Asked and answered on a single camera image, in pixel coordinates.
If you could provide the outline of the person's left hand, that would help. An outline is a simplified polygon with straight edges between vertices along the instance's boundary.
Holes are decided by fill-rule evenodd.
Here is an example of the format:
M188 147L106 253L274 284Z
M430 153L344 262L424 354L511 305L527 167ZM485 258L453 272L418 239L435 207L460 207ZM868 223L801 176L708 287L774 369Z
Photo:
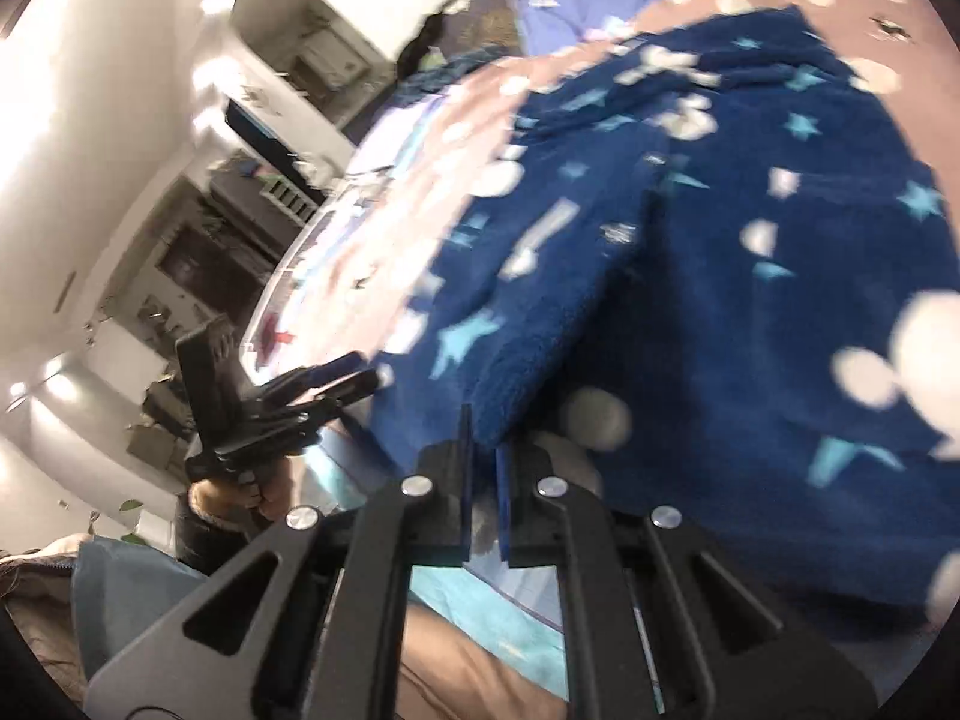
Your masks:
M299 457L283 457L265 481L236 483L229 479L204 479L190 484L187 505L203 522L239 532L257 514L267 522L283 518L299 500L304 465Z

